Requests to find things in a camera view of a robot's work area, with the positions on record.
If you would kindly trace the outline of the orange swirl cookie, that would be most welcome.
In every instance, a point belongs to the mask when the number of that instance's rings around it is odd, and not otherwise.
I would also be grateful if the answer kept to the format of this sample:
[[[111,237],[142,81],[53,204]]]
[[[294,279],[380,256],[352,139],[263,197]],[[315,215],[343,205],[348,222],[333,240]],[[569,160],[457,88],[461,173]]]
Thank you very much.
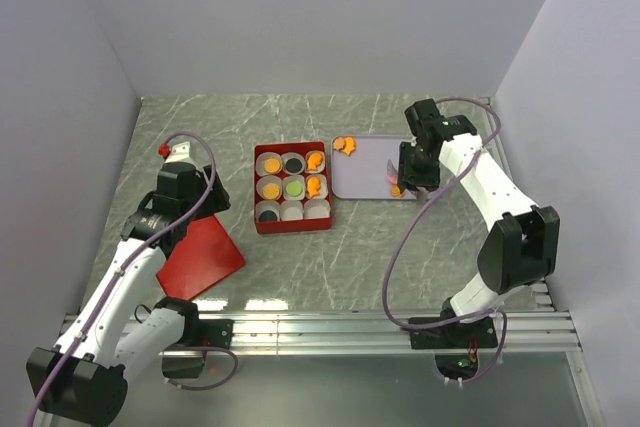
[[[395,198],[402,198],[404,196],[404,191],[400,189],[397,185],[393,185],[391,187],[391,195]]]

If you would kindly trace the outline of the orange round cookie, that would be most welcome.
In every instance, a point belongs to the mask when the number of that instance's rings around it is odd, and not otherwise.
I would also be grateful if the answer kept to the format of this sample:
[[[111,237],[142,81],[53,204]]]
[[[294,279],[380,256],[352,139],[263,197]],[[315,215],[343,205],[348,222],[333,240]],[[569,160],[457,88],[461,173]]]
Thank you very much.
[[[278,200],[281,196],[281,187],[273,182],[264,184],[261,190],[261,195],[265,200]]]
[[[268,175],[276,175],[282,170],[282,163],[279,158],[270,157],[263,162],[263,170]]]

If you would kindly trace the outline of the red tin lid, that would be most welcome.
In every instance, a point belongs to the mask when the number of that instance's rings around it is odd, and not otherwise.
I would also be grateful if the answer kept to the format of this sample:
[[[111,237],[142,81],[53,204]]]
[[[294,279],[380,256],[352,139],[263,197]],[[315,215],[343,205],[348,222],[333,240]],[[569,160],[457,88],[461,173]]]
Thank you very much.
[[[192,222],[156,279],[168,297],[192,301],[245,266],[245,258],[215,217]]]

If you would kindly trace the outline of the red cookie tin box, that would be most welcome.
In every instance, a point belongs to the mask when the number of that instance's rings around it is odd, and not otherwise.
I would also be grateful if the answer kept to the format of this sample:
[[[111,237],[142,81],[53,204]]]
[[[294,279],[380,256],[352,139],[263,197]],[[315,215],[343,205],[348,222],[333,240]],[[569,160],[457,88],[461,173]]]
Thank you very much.
[[[330,229],[333,209],[328,165],[321,141],[256,145],[253,211],[257,233]]]

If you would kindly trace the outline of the green round cookie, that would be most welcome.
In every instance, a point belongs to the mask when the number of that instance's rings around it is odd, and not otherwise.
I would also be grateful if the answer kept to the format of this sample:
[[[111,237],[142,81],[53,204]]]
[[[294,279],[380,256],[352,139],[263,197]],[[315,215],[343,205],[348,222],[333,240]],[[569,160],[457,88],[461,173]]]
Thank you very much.
[[[292,181],[286,184],[285,194],[288,198],[298,198],[304,195],[304,184],[300,181]]]

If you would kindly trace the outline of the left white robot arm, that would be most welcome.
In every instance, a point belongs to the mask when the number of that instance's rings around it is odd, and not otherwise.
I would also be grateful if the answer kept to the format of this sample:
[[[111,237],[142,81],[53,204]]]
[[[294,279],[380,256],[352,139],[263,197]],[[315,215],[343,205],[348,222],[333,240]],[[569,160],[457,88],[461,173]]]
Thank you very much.
[[[195,303],[165,297],[133,332],[124,328],[141,292],[186,237],[192,221],[229,209],[212,164],[167,161],[156,187],[125,221],[105,276],[72,326],[50,349],[36,348],[26,371],[35,396],[27,423],[45,412],[91,426],[115,420],[130,382],[166,349],[207,352]]]

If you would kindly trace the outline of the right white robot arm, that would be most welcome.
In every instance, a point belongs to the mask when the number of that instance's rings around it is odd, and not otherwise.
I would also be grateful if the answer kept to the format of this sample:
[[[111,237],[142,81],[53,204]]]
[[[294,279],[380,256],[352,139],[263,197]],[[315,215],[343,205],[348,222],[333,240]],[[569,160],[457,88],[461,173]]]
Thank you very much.
[[[560,217],[525,195],[491,156],[487,146],[499,134],[501,120],[486,103],[474,100],[493,119],[483,137],[464,115],[446,117],[439,101],[420,100],[405,118],[412,139],[399,148],[397,186],[401,192],[426,194],[426,213],[455,186],[461,186],[479,210],[487,237],[477,256],[477,272],[448,299],[439,320],[409,324],[407,331],[440,328],[443,340],[462,346],[475,334],[475,323],[499,310],[515,291],[551,275],[556,266]]]

